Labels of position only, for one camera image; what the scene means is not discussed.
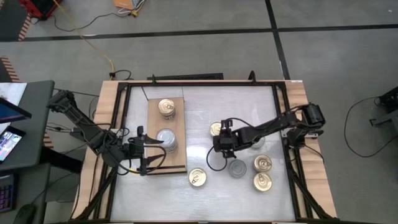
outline keyboard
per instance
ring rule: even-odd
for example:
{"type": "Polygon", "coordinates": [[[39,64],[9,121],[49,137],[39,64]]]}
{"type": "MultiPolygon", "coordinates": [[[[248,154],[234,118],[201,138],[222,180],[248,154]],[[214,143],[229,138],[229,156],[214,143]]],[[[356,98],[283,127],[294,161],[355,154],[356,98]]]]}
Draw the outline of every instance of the keyboard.
{"type": "Polygon", "coordinates": [[[0,212],[15,209],[17,178],[14,174],[0,176],[0,212]]]}

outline paper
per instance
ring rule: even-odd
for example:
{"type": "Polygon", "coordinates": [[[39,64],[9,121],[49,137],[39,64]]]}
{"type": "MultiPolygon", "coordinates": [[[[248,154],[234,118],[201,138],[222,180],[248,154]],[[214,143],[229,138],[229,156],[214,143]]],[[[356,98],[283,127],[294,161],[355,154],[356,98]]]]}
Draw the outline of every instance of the paper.
{"type": "MultiPolygon", "coordinates": [[[[6,99],[13,105],[18,106],[22,95],[24,94],[26,83],[0,83],[0,97],[6,99]]],[[[0,124],[0,133],[2,133],[10,123],[0,124]]]]}

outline red object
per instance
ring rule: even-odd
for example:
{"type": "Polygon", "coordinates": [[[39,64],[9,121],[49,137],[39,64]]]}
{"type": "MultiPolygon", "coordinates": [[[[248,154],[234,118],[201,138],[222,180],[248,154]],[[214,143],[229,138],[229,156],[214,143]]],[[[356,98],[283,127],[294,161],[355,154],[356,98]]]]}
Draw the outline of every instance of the red object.
{"type": "Polygon", "coordinates": [[[46,20],[57,7],[53,0],[18,0],[31,17],[46,20]]]}

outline gold can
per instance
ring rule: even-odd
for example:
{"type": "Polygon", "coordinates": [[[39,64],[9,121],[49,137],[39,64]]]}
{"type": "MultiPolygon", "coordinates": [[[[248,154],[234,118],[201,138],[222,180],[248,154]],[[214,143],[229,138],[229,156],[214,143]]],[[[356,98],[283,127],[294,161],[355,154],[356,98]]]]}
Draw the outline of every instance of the gold can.
{"type": "Polygon", "coordinates": [[[216,136],[220,134],[221,130],[221,122],[214,122],[210,125],[210,134],[211,136],[216,136]]]}
{"type": "Polygon", "coordinates": [[[253,185],[256,190],[265,192],[272,187],[271,177],[266,172],[260,172],[254,176],[253,185]]]}
{"type": "Polygon", "coordinates": [[[266,172],[272,168],[272,161],[266,155],[257,156],[254,160],[254,169],[258,172],[266,172]]]}
{"type": "Polygon", "coordinates": [[[164,119],[173,119],[175,114],[174,102],[170,99],[163,99],[158,104],[159,112],[164,119]]]}
{"type": "Polygon", "coordinates": [[[189,172],[189,182],[196,186],[202,186],[206,182],[206,172],[201,168],[194,168],[189,172]]]}

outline wooden board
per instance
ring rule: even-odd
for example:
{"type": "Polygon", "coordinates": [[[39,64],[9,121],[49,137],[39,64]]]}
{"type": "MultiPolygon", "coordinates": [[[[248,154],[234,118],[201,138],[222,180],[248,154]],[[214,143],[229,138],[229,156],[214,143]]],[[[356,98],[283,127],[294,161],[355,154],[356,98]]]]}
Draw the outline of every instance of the wooden board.
{"type": "MultiPolygon", "coordinates": [[[[97,110],[95,115],[95,123],[109,123],[112,120],[113,115],[113,107],[116,100],[116,93],[118,89],[119,82],[130,82],[130,83],[151,83],[150,80],[129,80],[129,81],[104,81],[101,93],[99,95],[99,100],[97,104],[97,110]]],[[[175,80],[159,80],[158,83],[170,83],[175,82],[175,80]]],[[[179,80],[181,83],[195,83],[195,82],[252,82],[251,80],[179,80]]],[[[284,82],[286,84],[287,96],[289,99],[290,107],[306,104],[308,102],[307,96],[305,94],[304,84],[300,80],[258,80],[258,82],[284,82]]],[[[121,97],[120,107],[118,109],[117,116],[117,125],[119,128],[121,122],[121,116],[123,111],[123,103],[124,97],[121,97]]],[[[320,152],[320,148],[318,145],[318,141],[306,142],[308,146],[318,150],[320,152]]],[[[336,210],[333,203],[333,198],[331,197],[331,192],[329,188],[328,179],[326,177],[325,167],[322,164],[322,160],[319,157],[314,155],[308,156],[310,152],[306,150],[301,150],[300,154],[303,160],[305,180],[307,181],[308,190],[311,192],[315,200],[322,206],[322,208],[331,216],[336,216],[336,210]],[[320,162],[318,164],[314,164],[311,161],[318,160],[320,162]],[[310,170],[317,170],[318,172],[323,172],[325,175],[312,177],[310,170]]],[[[79,216],[79,214],[84,210],[84,208],[88,205],[90,201],[90,192],[91,192],[91,184],[93,184],[92,196],[95,195],[98,191],[98,184],[100,182],[101,176],[101,168],[103,165],[102,158],[99,158],[97,166],[95,164],[96,156],[92,152],[91,149],[86,151],[85,160],[83,162],[83,168],[80,174],[80,196],[78,200],[75,202],[76,210],[73,214],[73,217],[79,216]],[[93,171],[96,170],[96,175],[93,179],[93,171]]],[[[103,199],[101,201],[101,211],[99,213],[100,218],[105,218],[105,210],[106,205],[108,203],[108,190],[105,192],[103,199]]],[[[300,193],[299,189],[297,189],[298,196],[298,205],[300,207],[300,211],[302,216],[305,216],[305,207],[303,202],[303,196],[300,193]]]]}
{"type": "MultiPolygon", "coordinates": [[[[157,133],[164,128],[173,130],[177,138],[177,150],[167,153],[166,159],[162,166],[157,170],[149,173],[153,174],[171,174],[178,172],[187,172],[187,148],[185,146],[185,115],[184,115],[184,98],[169,98],[174,102],[175,115],[173,119],[164,119],[159,113],[158,104],[162,99],[148,100],[148,122],[147,133],[151,138],[156,138],[157,133]]],[[[155,156],[163,154],[161,149],[147,148],[147,156],[155,156]]],[[[161,162],[157,159],[150,164],[150,167],[156,167],[161,162]]]]}

